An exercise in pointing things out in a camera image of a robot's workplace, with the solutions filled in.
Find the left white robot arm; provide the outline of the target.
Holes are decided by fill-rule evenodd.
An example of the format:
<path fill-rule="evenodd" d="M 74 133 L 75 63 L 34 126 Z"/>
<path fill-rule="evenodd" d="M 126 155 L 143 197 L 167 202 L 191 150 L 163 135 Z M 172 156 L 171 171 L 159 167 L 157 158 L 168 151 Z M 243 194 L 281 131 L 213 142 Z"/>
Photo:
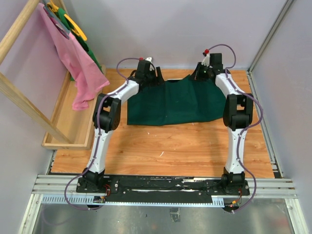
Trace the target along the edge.
<path fill-rule="evenodd" d="M 123 85 L 108 94 L 97 97 L 93 114 L 95 139 L 91 156 L 84 169 L 79 184 L 86 184 L 86 190 L 99 193 L 107 187 L 104 182 L 105 160 L 109 142 L 121 119 L 122 105 L 146 87 L 164 83 L 161 69 L 155 67 L 152 58 L 139 58 L 137 69 L 134 70 Z"/>

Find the dark green surgical cloth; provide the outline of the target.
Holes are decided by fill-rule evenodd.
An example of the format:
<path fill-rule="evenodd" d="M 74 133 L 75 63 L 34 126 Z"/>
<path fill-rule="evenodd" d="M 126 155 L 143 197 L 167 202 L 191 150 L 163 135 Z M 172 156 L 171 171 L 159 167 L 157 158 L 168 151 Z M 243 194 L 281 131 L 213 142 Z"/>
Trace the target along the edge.
<path fill-rule="evenodd" d="M 190 76 L 147 87 L 127 101 L 129 125 L 209 122 L 223 116 L 226 98 L 215 84 Z"/>

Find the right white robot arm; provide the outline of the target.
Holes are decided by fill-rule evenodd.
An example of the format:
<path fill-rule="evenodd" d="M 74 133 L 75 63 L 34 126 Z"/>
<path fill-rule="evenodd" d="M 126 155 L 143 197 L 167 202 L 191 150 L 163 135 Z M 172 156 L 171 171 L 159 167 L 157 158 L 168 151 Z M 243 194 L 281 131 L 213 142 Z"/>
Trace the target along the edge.
<path fill-rule="evenodd" d="M 228 129 L 228 158 L 221 177 L 220 187 L 226 195 L 234 194 L 238 188 L 245 187 L 244 148 L 247 127 L 253 121 L 254 102 L 234 82 L 228 70 L 219 70 L 197 63 L 191 79 L 197 81 L 211 80 L 226 98 L 223 111 L 223 123 Z"/>

